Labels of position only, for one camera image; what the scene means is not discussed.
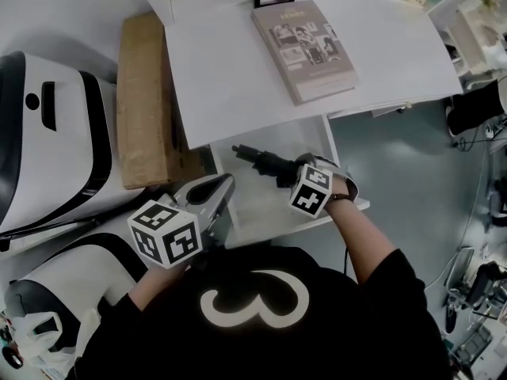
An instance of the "black tool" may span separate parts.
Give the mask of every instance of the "black tool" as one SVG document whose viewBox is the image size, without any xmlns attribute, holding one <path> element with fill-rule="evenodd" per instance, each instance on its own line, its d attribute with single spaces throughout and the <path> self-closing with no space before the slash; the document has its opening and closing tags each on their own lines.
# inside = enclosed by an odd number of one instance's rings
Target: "black tool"
<svg viewBox="0 0 507 380">
<path fill-rule="evenodd" d="M 253 163 L 253 168 L 261 176 L 275 177 L 279 188 L 291 188 L 298 179 L 299 167 L 306 163 L 287 161 L 270 152 L 260 152 L 244 145 L 233 146 L 232 150 L 236 152 L 236 158 Z"/>
<path fill-rule="evenodd" d="M 466 303 L 472 305 L 475 310 L 482 305 L 482 302 L 490 295 L 495 284 L 507 279 L 507 272 L 502 271 L 494 260 L 479 267 L 472 288 L 467 295 Z"/>
</svg>

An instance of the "wrist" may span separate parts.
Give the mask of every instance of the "wrist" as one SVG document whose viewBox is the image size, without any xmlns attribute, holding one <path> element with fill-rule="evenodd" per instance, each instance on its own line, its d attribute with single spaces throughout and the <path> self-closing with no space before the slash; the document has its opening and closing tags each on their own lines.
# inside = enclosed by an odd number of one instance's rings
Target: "wrist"
<svg viewBox="0 0 507 380">
<path fill-rule="evenodd" d="M 349 187 L 347 186 L 347 181 L 343 177 L 333 177 L 332 193 L 333 195 L 349 195 Z"/>
<path fill-rule="evenodd" d="M 352 201 L 352 199 L 339 199 L 335 201 L 330 201 L 324 209 L 327 211 L 328 214 L 331 213 L 339 213 L 346 211 L 347 209 L 350 209 L 351 207 L 356 208 L 356 204 Z"/>
</svg>

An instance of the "white plastic bag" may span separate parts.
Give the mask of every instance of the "white plastic bag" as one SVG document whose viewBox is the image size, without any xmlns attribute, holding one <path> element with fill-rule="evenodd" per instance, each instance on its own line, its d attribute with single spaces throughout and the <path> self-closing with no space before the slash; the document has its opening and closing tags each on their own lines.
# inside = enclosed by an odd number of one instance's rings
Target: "white plastic bag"
<svg viewBox="0 0 507 380">
<path fill-rule="evenodd" d="M 44 322 L 53 319 L 56 331 L 35 334 L 33 330 Z M 55 380 L 64 379 L 74 365 L 74 348 L 64 348 L 58 352 L 49 349 L 56 344 L 62 335 L 62 322 L 57 313 L 30 313 L 13 320 L 15 329 L 13 339 L 16 341 L 20 355 L 31 366 L 39 367 Z"/>
</svg>

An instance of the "watch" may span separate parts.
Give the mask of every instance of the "watch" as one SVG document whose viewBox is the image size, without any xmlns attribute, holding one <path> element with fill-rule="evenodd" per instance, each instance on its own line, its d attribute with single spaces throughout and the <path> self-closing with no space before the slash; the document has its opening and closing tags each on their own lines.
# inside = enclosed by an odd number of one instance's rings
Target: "watch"
<svg viewBox="0 0 507 380">
<path fill-rule="evenodd" d="M 341 200 L 348 200 L 354 202 L 353 198 L 349 196 L 348 194 L 332 194 L 329 201 L 329 203 L 334 203 L 335 201 L 341 201 Z"/>
</svg>

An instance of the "handle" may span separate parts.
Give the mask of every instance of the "handle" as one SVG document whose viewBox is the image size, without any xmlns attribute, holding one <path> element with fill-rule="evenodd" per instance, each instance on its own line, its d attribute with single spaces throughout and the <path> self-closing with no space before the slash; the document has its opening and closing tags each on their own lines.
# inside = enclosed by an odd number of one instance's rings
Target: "handle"
<svg viewBox="0 0 507 380">
<path fill-rule="evenodd" d="M 42 84 L 42 124 L 50 130 L 56 131 L 55 118 L 55 83 L 44 82 Z"/>
</svg>

